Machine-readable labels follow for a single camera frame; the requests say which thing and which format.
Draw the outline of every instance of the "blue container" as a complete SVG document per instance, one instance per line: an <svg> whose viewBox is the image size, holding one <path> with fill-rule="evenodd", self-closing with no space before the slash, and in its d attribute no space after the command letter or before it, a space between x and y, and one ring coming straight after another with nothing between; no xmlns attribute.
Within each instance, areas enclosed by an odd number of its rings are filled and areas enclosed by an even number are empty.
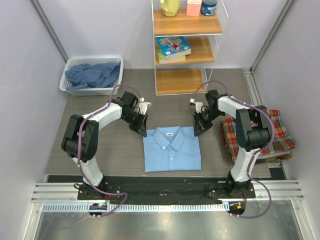
<svg viewBox="0 0 320 240"><path fill-rule="evenodd" d="M212 16L216 12L217 0L202 0L201 13L205 16Z"/></svg>

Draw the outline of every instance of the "white plastic basket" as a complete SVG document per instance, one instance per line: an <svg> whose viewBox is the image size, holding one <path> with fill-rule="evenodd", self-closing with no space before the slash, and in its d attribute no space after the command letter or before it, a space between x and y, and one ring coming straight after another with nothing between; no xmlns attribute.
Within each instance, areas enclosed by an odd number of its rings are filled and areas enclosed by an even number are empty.
<svg viewBox="0 0 320 240"><path fill-rule="evenodd" d="M60 80L60 90L67 91L74 96L96 96L96 95L111 95L113 87L106 88L84 88L77 90L66 90L67 87L72 87L71 82L66 78L65 72L70 70L71 67L80 65L80 64L106 64L106 63L119 63L120 62L120 73L119 79L116 80L113 86L116 86L121 83L122 74L124 72L124 59L120 56L78 56L70 58L64 67L61 80ZM118 93L118 88L114 91L114 95Z"/></svg>

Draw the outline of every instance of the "pink box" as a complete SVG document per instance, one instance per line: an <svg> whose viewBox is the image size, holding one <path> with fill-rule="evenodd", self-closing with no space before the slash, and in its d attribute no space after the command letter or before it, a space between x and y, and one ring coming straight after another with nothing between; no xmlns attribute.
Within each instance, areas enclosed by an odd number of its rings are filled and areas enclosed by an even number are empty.
<svg viewBox="0 0 320 240"><path fill-rule="evenodd" d="M200 15L202 0L188 0L186 6L186 15L198 17Z"/></svg>

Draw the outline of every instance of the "book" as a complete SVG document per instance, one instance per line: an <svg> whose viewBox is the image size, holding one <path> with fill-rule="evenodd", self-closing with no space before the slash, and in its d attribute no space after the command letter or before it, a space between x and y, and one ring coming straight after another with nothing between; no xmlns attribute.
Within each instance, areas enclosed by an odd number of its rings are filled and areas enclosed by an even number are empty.
<svg viewBox="0 0 320 240"><path fill-rule="evenodd" d="M168 64L168 63L174 63L174 62L186 60L186 55L173 57L171 59L166 59L164 53L161 51L161 48L159 47L157 42L155 43L155 49L156 49L156 53L158 55L158 59L159 59L160 64Z"/></svg>
<svg viewBox="0 0 320 240"><path fill-rule="evenodd" d="M166 39L168 38L171 42L178 46L175 49L174 46ZM183 36L167 36L167 37L156 37L156 42L164 54L166 60L176 58L178 56L191 54L191 47Z"/></svg>

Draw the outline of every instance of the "shirt collar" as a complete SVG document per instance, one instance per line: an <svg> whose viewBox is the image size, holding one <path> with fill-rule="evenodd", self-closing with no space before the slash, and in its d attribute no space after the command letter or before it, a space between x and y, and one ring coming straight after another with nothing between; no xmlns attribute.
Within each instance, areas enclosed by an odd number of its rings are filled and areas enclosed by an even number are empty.
<svg viewBox="0 0 320 240"><path fill-rule="evenodd" d="M170 142L168 141L165 136L162 135L162 133L159 131L158 127L156 128L156 130L153 133L153 138L155 139L155 141L159 144L159 146L165 150L167 147L169 147L171 145L171 147L178 151L180 146L182 145L184 139L185 139L185 132L183 131L183 129L181 127L179 127L178 133L176 134L176 136L174 137L173 141Z"/></svg>

